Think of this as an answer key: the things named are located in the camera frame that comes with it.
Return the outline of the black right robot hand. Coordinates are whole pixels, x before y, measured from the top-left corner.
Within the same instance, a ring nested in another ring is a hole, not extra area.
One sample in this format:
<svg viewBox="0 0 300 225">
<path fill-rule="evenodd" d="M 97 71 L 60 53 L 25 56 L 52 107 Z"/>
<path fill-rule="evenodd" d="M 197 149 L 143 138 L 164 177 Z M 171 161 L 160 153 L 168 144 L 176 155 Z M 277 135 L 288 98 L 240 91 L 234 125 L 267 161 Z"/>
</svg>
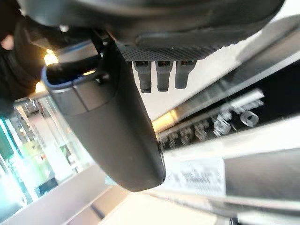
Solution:
<svg viewBox="0 0 300 225">
<path fill-rule="evenodd" d="M 104 172 L 138 192 L 165 180 L 165 164 L 140 91 L 160 91 L 173 65 L 188 74 L 198 60 L 260 31 L 282 0 L 21 0 L 38 24 L 29 36 L 48 46 L 65 36 L 90 39 L 97 55 L 42 69 L 61 114 Z"/>
</svg>

